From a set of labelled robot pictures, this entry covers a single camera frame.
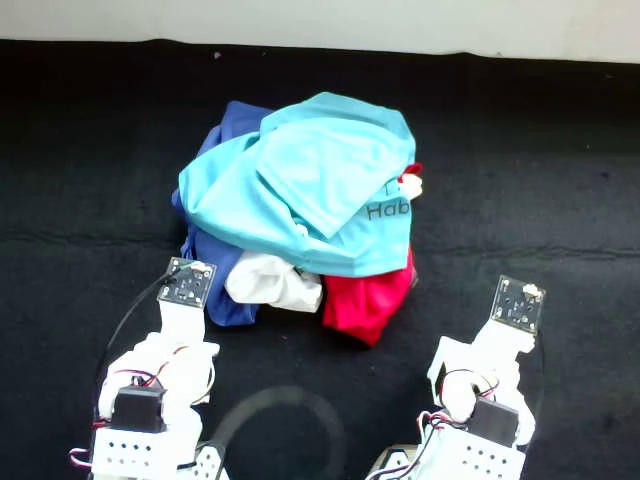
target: circuit board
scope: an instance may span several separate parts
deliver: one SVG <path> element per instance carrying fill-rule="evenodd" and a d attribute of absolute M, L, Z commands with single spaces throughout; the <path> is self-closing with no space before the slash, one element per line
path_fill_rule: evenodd
<path fill-rule="evenodd" d="M 501 275 L 490 318 L 535 335 L 546 294 L 533 283 Z"/>
<path fill-rule="evenodd" d="M 158 300 L 203 308 L 216 273 L 216 266 L 173 257 L 167 267 L 173 281 L 160 288 Z"/>

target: red wire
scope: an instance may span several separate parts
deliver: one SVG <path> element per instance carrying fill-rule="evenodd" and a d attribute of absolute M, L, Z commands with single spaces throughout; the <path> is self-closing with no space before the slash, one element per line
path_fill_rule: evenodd
<path fill-rule="evenodd" d="M 189 348 L 189 345 L 183 345 L 182 347 L 177 348 L 174 352 L 173 355 L 175 355 L 176 353 L 178 353 L 180 350 L 184 350 L 185 348 Z M 166 362 L 164 362 L 160 368 L 158 369 L 158 371 L 156 372 L 155 375 L 153 375 L 151 378 L 149 378 L 149 380 L 147 380 L 146 382 L 144 382 L 142 384 L 143 387 L 149 387 L 153 384 L 153 382 L 155 382 L 158 379 L 158 375 L 160 375 L 160 373 L 162 372 L 162 369 L 164 367 L 166 367 L 169 364 L 170 360 L 167 360 Z"/>

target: light blue shirt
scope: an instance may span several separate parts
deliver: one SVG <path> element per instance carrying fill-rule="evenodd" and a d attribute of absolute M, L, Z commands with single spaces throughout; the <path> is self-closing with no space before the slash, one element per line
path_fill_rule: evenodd
<path fill-rule="evenodd" d="M 406 267 L 414 162 L 402 114 L 330 93 L 265 117 L 179 175 L 191 222 L 306 271 L 364 277 Z"/>

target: red cloth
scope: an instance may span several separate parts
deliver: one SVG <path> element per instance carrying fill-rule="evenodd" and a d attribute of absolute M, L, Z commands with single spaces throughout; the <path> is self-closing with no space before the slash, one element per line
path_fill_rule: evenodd
<path fill-rule="evenodd" d="M 404 270 L 364 278 L 330 275 L 324 278 L 327 303 L 322 323 L 372 347 L 404 303 L 416 279 L 413 251 L 409 248 Z"/>

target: white wall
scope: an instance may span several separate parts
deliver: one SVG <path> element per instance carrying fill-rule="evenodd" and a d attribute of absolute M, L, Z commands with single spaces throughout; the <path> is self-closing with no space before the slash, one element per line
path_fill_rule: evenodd
<path fill-rule="evenodd" d="M 640 0 L 0 0 L 0 37 L 640 61 Z"/>

